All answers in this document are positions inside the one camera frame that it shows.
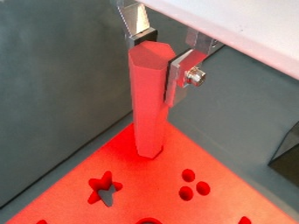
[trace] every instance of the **hole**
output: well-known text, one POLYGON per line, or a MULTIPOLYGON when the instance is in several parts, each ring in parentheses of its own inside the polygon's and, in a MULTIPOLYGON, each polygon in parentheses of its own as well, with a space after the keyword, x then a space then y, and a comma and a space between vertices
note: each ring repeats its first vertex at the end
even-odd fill
POLYGON ((45 221, 45 220, 39 220, 39 221, 36 222, 36 224, 47 224, 47 221, 45 221))
POLYGON ((163 224, 163 223, 155 218, 144 218, 136 224, 163 224))
POLYGON ((93 190, 88 197, 88 203, 93 204, 101 200, 107 207, 112 207, 113 193, 121 190, 123 185, 117 182, 112 182, 111 171, 104 173, 101 179, 92 178, 88 181, 88 185, 93 190))
POLYGON ((195 180, 195 173, 192 170, 189 169, 185 169, 183 172, 181 172, 181 178, 185 182, 192 182, 195 180))
POLYGON ((99 190, 97 195, 101 198, 107 207, 112 207, 113 205, 113 197, 112 194, 116 192, 116 188, 113 185, 109 186, 108 190, 99 190))
POLYGON ((237 224, 251 224, 251 220, 248 217, 243 216, 237 222, 237 224))
POLYGON ((205 196, 211 193, 211 187, 205 182, 200 181, 196 185, 196 191, 200 195, 205 196))
POLYGON ((181 187, 179 194, 183 200, 188 201, 192 199, 192 189, 188 186, 181 187))

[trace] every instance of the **star-shaped hole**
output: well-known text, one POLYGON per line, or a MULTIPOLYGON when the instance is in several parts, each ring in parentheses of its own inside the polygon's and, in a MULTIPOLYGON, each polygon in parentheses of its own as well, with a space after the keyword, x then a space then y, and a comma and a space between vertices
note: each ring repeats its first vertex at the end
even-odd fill
POLYGON ((107 207, 113 205, 113 193, 120 191, 123 185, 117 182, 112 182, 112 172, 107 171, 101 179, 92 178, 88 181, 88 185, 93 192, 88 197, 88 203, 95 204, 97 201, 103 201, 107 207))

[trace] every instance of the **metal clamp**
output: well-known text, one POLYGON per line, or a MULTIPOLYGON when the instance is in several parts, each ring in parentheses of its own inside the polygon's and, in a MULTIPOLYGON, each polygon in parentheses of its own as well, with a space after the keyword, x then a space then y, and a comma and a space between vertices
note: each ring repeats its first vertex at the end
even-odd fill
POLYGON ((169 107, 187 95, 189 84, 197 87, 205 81, 201 62, 223 47, 216 39, 192 28, 188 29, 185 43, 191 50, 180 54, 168 67, 164 102, 169 107))
POLYGON ((149 26, 145 6, 133 0, 109 0, 123 19, 128 49, 145 40, 156 41, 157 30, 149 26))

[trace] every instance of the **white panel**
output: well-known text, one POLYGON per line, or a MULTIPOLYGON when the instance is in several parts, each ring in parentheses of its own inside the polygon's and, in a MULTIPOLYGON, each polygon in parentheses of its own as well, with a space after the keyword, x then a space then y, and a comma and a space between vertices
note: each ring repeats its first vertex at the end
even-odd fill
POLYGON ((137 0, 299 80, 298 0, 137 0))

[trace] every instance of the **screw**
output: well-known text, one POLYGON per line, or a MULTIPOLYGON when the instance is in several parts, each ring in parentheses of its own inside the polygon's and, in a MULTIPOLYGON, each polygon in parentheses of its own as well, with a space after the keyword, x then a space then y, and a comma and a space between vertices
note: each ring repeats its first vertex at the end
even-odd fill
POLYGON ((195 66, 185 74, 187 83, 195 87, 205 81, 205 73, 195 66))

